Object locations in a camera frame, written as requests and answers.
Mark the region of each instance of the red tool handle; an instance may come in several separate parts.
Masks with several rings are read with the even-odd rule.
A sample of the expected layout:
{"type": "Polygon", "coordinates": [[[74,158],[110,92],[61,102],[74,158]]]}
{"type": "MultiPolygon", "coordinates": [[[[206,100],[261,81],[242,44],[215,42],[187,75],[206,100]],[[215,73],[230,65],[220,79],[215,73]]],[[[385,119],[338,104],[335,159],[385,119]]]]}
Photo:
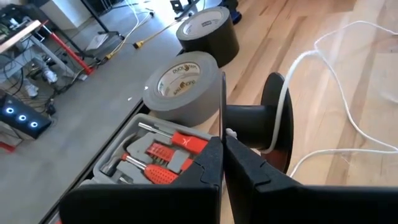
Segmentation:
{"type": "Polygon", "coordinates": [[[170,162],[173,158],[174,150],[162,144],[153,143],[147,149],[147,153],[170,162]]]}
{"type": "Polygon", "coordinates": [[[207,145],[207,140],[194,136],[186,136],[176,132],[172,137],[172,143],[182,146],[184,149],[194,154],[199,154],[207,145]]]}
{"type": "Polygon", "coordinates": [[[157,165],[147,165],[144,174],[154,184],[171,184],[177,177],[177,174],[157,165]]]}
{"type": "Polygon", "coordinates": [[[192,165],[192,163],[193,163],[193,160],[191,160],[191,159],[188,158],[188,159],[182,164],[181,170],[182,170],[182,171],[186,171],[186,170],[192,165]]]}

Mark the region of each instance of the wooden plank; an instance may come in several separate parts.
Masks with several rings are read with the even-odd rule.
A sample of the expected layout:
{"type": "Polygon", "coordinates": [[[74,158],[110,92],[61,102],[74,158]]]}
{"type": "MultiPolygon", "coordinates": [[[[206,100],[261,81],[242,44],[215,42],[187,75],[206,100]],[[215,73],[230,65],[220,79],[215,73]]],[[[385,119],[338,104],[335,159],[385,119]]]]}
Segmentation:
{"type": "Polygon", "coordinates": [[[23,39],[26,35],[29,35],[33,30],[40,27],[40,21],[32,21],[28,23],[25,29],[21,30],[19,33],[11,37],[9,40],[5,41],[0,45],[0,54],[5,52],[8,48],[12,47],[15,43],[23,39]]]}

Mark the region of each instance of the black duct tape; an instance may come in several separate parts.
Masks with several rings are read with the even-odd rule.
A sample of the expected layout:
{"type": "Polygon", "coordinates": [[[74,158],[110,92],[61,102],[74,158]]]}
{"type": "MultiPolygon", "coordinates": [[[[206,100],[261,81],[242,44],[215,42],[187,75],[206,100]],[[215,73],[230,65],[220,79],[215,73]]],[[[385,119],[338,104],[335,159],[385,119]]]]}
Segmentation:
{"type": "Polygon", "coordinates": [[[205,52],[175,57],[154,72],[144,88],[144,103],[156,117],[192,127],[220,107],[221,70],[205,52]]]}
{"type": "Polygon", "coordinates": [[[211,54],[219,67],[232,61],[239,52],[232,19],[225,7],[213,7],[194,14],[178,28],[177,39],[186,52],[211,54]]]}

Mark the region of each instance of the white wire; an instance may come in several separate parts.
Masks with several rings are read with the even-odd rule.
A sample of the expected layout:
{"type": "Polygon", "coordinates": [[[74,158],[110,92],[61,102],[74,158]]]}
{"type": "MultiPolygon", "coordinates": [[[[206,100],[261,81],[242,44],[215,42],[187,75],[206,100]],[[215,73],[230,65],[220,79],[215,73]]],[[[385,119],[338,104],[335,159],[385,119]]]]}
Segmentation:
{"type": "Polygon", "coordinates": [[[285,97],[286,97],[286,93],[287,93],[287,89],[288,89],[290,80],[293,77],[293,73],[296,70],[296,68],[299,65],[299,63],[305,57],[310,56],[310,55],[316,55],[316,56],[320,57],[322,59],[323,63],[330,70],[331,74],[333,75],[333,78],[336,80],[336,82],[338,84],[338,87],[339,87],[339,90],[340,90],[340,93],[341,93],[341,97],[343,99],[343,103],[344,103],[344,107],[345,107],[345,111],[347,113],[348,119],[349,119],[350,123],[353,125],[353,127],[355,128],[355,130],[357,130],[357,132],[359,132],[364,138],[369,139],[371,141],[374,141],[374,142],[376,142],[378,144],[381,144],[383,146],[386,146],[388,148],[391,148],[391,149],[393,149],[395,151],[377,151],[377,150],[370,150],[370,149],[325,149],[325,150],[315,151],[315,152],[312,152],[312,153],[306,155],[305,157],[303,157],[297,163],[297,165],[293,169],[293,172],[290,174],[291,177],[293,177],[293,175],[296,173],[296,171],[299,168],[299,166],[306,159],[308,159],[309,157],[312,157],[314,155],[317,155],[317,154],[333,154],[335,152],[368,152],[368,153],[380,153],[380,154],[395,154],[395,153],[398,153],[398,148],[396,148],[394,146],[391,146],[390,144],[384,143],[384,142],[382,142],[380,140],[377,140],[375,138],[372,138],[371,136],[369,136],[366,133],[364,133],[355,124],[355,122],[354,122],[354,120],[353,120],[353,118],[351,116],[351,113],[349,112],[348,103],[347,103],[347,100],[346,100],[346,98],[344,96],[344,92],[343,92],[343,87],[341,86],[341,83],[340,83],[340,81],[339,81],[339,79],[337,77],[337,74],[336,74],[335,70],[333,69],[333,67],[330,65],[330,63],[328,62],[328,60],[325,58],[325,56],[319,51],[318,46],[317,46],[319,41],[321,41],[322,39],[324,39],[324,38],[326,38],[326,37],[328,37],[328,36],[330,36],[332,34],[335,34],[338,31],[341,31],[341,30],[343,30],[343,29],[345,29],[347,27],[350,27],[352,25],[359,24],[359,23],[372,25],[372,26],[374,26],[376,28],[379,28],[379,29],[382,29],[382,30],[384,30],[384,31],[386,31],[386,32],[388,32],[388,33],[390,33],[392,35],[398,35],[398,33],[393,32],[393,31],[391,31],[389,29],[383,28],[383,27],[381,27],[379,25],[376,25],[376,24],[373,24],[373,23],[370,23],[370,22],[366,22],[366,21],[356,21],[356,22],[350,23],[350,24],[348,24],[348,25],[346,25],[346,26],[344,26],[344,27],[342,27],[342,28],[340,28],[338,30],[334,30],[334,31],[332,31],[332,32],[330,32],[328,34],[325,34],[321,38],[319,38],[317,41],[315,41],[315,43],[314,43],[315,50],[311,50],[311,51],[307,51],[307,52],[302,53],[300,56],[298,56],[298,58],[293,62],[292,66],[289,68],[289,71],[287,72],[287,75],[286,75],[286,78],[285,78],[285,82],[282,85],[282,89],[281,89],[280,95],[279,95],[279,101],[278,101],[278,107],[277,107],[277,112],[276,112],[276,117],[275,117],[275,126],[274,126],[274,132],[272,134],[271,145],[270,145],[270,147],[268,149],[260,150],[260,151],[262,153],[270,153],[272,150],[274,150],[276,142],[277,142],[277,139],[278,139],[279,128],[280,128],[280,120],[281,120],[281,117],[282,117],[284,101],[285,101],[285,97]]]}
{"type": "Polygon", "coordinates": [[[144,25],[146,22],[149,21],[150,18],[151,18],[151,15],[148,12],[148,15],[142,21],[140,21],[140,23],[138,24],[138,26],[135,29],[138,29],[138,27],[144,25]]]}
{"type": "Polygon", "coordinates": [[[396,151],[379,151],[379,150],[372,150],[372,149],[324,149],[324,150],[318,150],[315,152],[311,152],[301,158],[301,160],[296,164],[294,167],[292,173],[290,173],[290,177],[293,177],[294,174],[297,172],[299,169],[300,165],[307,160],[310,157],[317,156],[317,155],[327,155],[327,154],[333,154],[333,153],[343,153],[343,152],[367,152],[367,153],[375,153],[375,154],[397,154],[398,152],[396,151]]]}
{"type": "Polygon", "coordinates": [[[134,13],[134,17],[136,18],[136,20],[137,20],[137,23],[136,23],[136,25],[134,26],[134,28],[132,28],[132,30],[135,30],[135,29],[137,29],[137,27],[138,27],[138,25],[139,25],[139,19],[138,19],[138,16],[137,16],[137,13],[136,13],[136,10],[135,10],[135,8],[134,8],[134,6],[132,6],[131,5],[131,3],[130,3],[130,0],[124,0],[125,2],[126,2],[126,4],[130,7],[130,9],[132,10],[132,12],[134,13]]]}

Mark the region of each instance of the concrete floor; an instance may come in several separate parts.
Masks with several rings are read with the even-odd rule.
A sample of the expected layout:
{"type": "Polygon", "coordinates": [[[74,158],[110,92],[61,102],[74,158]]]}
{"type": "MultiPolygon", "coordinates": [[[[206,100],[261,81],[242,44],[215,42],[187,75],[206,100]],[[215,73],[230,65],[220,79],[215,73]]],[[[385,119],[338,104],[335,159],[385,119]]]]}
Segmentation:
{"type": "MultiPolygon", "coordinates": [[[[155,7],[155,18],[133,33],[127,42],[148,37],[174,20],[175,14],[168,1],[156,4],[148,5],[155,7]]],[[[128,7],[115,9],[102,18],[110,30],[122,34],[136,23],[128,7]]],[[[180,51],[175,38],[177,27],[170,28],[139,50],[125,45],[89,79],[56,97],[58,121],[55,126],[38,140],[23,142],[15,153],[0,150],[0,223],[40,221],[135,107],[151,73],[180,51]]],[[[96,22],[90,22],[73,40],[85,47],[99,30],[96,22]]]]}

